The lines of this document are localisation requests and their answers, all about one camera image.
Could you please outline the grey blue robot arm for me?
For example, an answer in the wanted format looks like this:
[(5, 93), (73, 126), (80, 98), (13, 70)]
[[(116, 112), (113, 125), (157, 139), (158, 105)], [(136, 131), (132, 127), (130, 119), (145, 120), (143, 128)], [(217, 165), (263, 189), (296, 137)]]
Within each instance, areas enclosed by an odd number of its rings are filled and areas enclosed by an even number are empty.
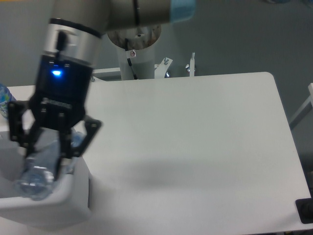
[(85, 112), (102, 36), (114, 30), (193, 17), (193, 0), (57, 0), (49, 20), (33, 95), (8, 103), (10, 140), (35, 153), (43, 129), (59, 134), (56, 163), (44, 176), (57, 180), (63, 159), (80, 157), (102, 123)]

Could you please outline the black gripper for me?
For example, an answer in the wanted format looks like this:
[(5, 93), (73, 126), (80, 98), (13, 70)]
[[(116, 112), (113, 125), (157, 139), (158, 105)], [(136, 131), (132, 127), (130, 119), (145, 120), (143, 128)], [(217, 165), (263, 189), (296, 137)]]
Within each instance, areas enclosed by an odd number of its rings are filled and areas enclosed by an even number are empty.
[[(8, 108), (9, 137), (24, 148), (24, 158), (35, 153), (35, 144), (43, 128), (57, 130), (59, 157), (55, 166), (57, 181), (63, 159), (81, 157), (102, 126), (102, 122), (85, 115), (85, 100), (93, 68), (70, 60), (41, 57), (35, 92), (29, 101), (10, 101)], [(31, 110), (35, 118), (26, 132), (22, 117)], [(83, 121), (85, 134), (73, 132), (72, 127)]]

